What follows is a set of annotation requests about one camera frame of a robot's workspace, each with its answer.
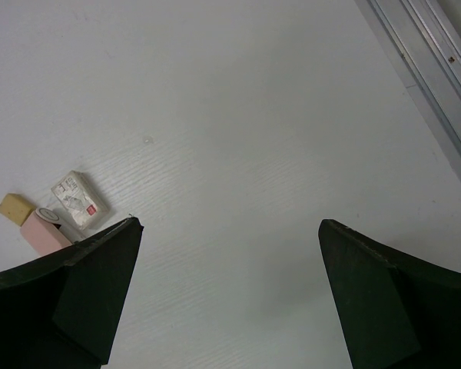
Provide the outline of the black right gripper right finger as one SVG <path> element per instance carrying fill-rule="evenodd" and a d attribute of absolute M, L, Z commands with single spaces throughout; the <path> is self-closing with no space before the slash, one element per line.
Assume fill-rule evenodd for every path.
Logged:
<path fill-rule="evenodd" d="M 333 219 L 318 238 L 355 368 L 461 368 L 461 273 Z"/>

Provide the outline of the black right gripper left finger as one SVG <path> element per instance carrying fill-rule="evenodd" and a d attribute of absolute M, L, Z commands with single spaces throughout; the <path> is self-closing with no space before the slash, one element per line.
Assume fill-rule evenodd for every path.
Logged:
<path fill-rule="evenodd" d="M 100 368 L 109 361 L 141 245 L 125 218 L 0 272 L 0 368 Z"/>

